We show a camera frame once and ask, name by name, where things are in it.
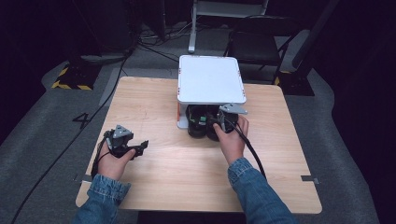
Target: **metal bracket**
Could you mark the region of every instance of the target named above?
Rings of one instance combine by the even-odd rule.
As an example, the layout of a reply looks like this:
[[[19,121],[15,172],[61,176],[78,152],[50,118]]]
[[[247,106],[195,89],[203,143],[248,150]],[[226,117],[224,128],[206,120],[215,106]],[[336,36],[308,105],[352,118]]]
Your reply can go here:
[[[226,112],[226,113],[230,113],[230,114],[247,114],[248,112],[242,108],[240,105],[237,104],[227,104],[227,105],[221,105],[219,107],[220,110]]]
[[[113,133],[113,138],[121,138],[121,137],[127,136],[127,135],[134,136],[134,134],[131,131],[129,131],[128,129],[117,124],[116,130],[114,130],[114,133]]]
[[[317,178],[312,177],[312,175],[302,175],[301,179],[303,181],[312,181],[314,184],[320,184],[319,180]]]
[[[82,182],[91,183],[92,177],[90,175],[85,175],[85,174],[84,175],[75,175],[73,180],[78,182],[79,184],[81,184]]]

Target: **white lid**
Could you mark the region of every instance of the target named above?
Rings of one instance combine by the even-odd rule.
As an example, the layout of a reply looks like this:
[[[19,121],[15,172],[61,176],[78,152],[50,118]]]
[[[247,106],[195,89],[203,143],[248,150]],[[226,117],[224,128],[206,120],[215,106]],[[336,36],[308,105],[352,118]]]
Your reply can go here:
[[[237,60],[180,56],[177,99],[188,105],[244,104],[247,98]]]

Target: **chair leg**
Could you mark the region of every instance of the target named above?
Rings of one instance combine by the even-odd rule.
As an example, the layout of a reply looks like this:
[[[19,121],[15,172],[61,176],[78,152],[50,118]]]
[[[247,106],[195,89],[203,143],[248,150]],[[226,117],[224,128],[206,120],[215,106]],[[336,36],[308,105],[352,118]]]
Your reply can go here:
[[[229,46],[227,45],[227,48],[224,50],[223,57],[226,57],[226,56],[227,56],[227,54],[228,54],[228,49],[229,49]]]
[[[282,63],[283,63],[283,59],[285,58],[287,48],[288,48],[288,45],[286,45],[286,48],[282,50],[282,55],[280,56],[280,64],[277,66],[276,71],[274,73],[272,85],[275,85],[275,83],[276,83],[277,75],[279,74],[279,70],[280,70],[280,65],[282,65]]]

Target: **gray carpet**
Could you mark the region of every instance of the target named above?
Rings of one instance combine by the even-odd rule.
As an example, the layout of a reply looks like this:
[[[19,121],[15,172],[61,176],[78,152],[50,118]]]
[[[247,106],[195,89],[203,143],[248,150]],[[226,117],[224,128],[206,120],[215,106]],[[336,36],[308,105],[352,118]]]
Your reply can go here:
[[[198,33],[195,54],[222,55],[227,29],[205,29]],[[290,44],[282,70],[294,70],[291,60],[308,32]],[[189,37],[182,36],[154,49],[177,60],[187,54]],[[59,64],[43,76],[47,92],[37,101],[0,146],[0,223],[10,223],[19,205],[79,131],[72,119],[90,117],[106,99],[120,71],[120,63],[102,68],[93,91],[52,89],[64,67]],[[123,67],[123,76],[177,78],[178,63],[162,55],[137,49]],[[270,70],[259,75],[241,66],[244,79],[270,78]],[[378,223],[367,184],[350,157],[331,117],[333,94],[313,70],[308,76],[314,97],[285,96],[312,176],[317,178],[323,211],[318,215],[296,215],[301,223]],[[98,134],[106,117],[104,106],[42,179],[16,223],[68,223],[77,211],[75,199]],[[137,211],[120,210],[118,223],[136,223]]]

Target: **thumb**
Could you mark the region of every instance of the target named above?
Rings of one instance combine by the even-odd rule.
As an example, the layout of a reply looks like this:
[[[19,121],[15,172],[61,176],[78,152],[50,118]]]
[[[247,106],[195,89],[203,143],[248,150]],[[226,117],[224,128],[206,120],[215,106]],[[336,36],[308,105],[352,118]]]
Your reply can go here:
[[[220,126],[217,123],[213,124],[213,128],[215,129],[216,133],[222,132],[222,129],[220,128]]]
[[[134,154],[136,153],[136,150],[131,149],[129,151],[127,151],[121,158],[119,158],[119,160],[121,160],[122,162],[124,162],[125,164],[131,160],[131,158],[134,157]]]

